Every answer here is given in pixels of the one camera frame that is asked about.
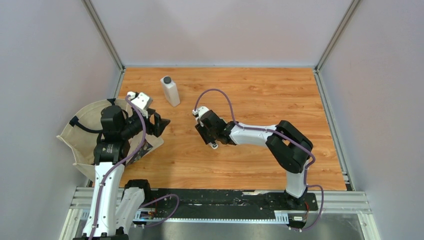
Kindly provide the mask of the beige canvas tote bag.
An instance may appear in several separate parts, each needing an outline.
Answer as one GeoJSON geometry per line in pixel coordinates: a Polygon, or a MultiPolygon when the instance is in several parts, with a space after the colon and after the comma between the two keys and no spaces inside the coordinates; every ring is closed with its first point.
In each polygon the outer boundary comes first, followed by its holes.
{"type": "MultiPolygon", "coordinates": [[[[101,111],[111,106],[108,100],[100,100],[90,103],[80,109],[75,116],[78,122],[84,127],[91,130],[100,130],[101,126],[101,111]]],[[[90,133],[81,129],[77,125],[67,124],[62,133],[57,138],[64,142],[72,150],[75,163],[73,164],[83,175],[89,180],[95,181],[94,167],[94,148],[97,145],[98,133],[90,133]]],[[[126,162],[126,166],[130,166],[138,162],[145,155],[150,155],[155,149],[164,144],[162,137],[154,135],[146,135],[145,144],[138,153],[126,162]]]]}

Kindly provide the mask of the white bottle black cap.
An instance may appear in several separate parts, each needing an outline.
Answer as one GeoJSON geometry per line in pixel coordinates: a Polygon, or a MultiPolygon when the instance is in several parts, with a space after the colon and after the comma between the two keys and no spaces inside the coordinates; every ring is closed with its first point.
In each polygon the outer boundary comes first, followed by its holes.
{"type": "Polygon", "coordinates": [[[161,85],[164,91],[166,100],[172,107],[176,107],[181,103],[177,84],[170,76],[164,76],[161,80],[161,85]]]}

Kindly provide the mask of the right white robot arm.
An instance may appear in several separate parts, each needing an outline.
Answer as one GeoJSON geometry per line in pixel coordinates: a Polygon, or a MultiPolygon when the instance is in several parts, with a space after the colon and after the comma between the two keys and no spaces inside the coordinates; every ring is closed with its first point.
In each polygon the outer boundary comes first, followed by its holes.
{"type": "Polygon", "coordinates": [[[268,148],[278,164],[286,170],[286,205],[296,210],[305,203],[306,166],[314,145],[290,122],[282,120],[269,126],[248,125],[233,120],[226,122],[204,106],[193,110],[192,114],[196,130],[205,144],[213,149],[218,147],[218,143],[268,148]]]}

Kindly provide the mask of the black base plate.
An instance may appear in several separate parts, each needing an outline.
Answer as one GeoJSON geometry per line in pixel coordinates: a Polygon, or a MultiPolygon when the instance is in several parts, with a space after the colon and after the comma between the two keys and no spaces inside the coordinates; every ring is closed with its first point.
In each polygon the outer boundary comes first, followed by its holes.
{"type": "Polygon", "coordinates": [[[322,211],[312,192],[297,199],[285,191],[159,188],[148,193],[133,223],[269,223],[302,229],[310,214],[322,211]]]}

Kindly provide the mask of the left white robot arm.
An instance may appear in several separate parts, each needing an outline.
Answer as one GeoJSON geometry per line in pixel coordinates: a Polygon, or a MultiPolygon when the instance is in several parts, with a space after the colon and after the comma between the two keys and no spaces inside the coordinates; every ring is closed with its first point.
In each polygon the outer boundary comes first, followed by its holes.
{"type": "Polygon", "coordinates": [[[129,155],[129,140],[141,133],[136,151],[143,149],[146,135],[160,137],[170,120],[161,118],[154,109],[147,116],[133,115],[118,105],[100,112],[101,131],[93,150],[95,186],[89,215],[80,236],[81,240],[127,240],[129,228],[139,207],[148,207],[153,201],[150,184],[146,179],[129,180],[121,201],[117,200],[119,186],[129,155]]]}

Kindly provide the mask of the aluminium frame rail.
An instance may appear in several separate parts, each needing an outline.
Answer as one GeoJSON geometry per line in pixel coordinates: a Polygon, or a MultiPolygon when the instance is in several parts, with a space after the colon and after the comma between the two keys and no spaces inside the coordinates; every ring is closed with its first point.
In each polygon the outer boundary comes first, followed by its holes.
{"type": "Polygon", "coordinates": [[[107,33],[107,30],[102,23],[102,20],[91,0],[81,0],[82,4],[84,5],[89,17],[91,18],[95,28],[97,29],[103,43],[105,44],[110,56],[112,57],[114,63],[116,64],[117,68],[120,72],[125,71],[125,65],[123,64],[110,36],[107,33]]]}

